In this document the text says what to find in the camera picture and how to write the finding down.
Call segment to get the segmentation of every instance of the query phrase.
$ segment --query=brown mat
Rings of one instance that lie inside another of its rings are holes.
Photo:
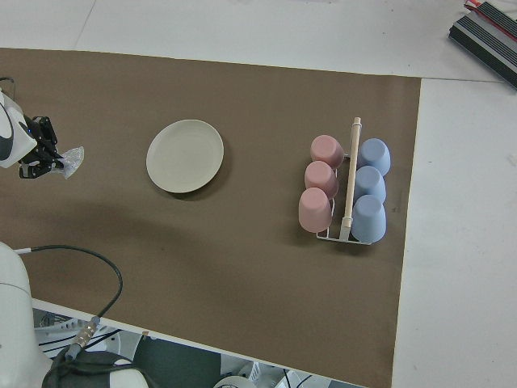
[[[68,181],[2,171],[2,241],[75,244],[112,258],[125,323],[364,386],[390,385],[420,80],[105,53],[0,50],[28,116],[59,149],[84,146]],[[314,137],[392,152],[388,233],[371,247],[316,240],[297,224]],[[225,143],[216,178],[174,196],[147,176],[154,136],[177,120]],[[97,312],[116,289],[95,258],[23,258],[32,294]]]

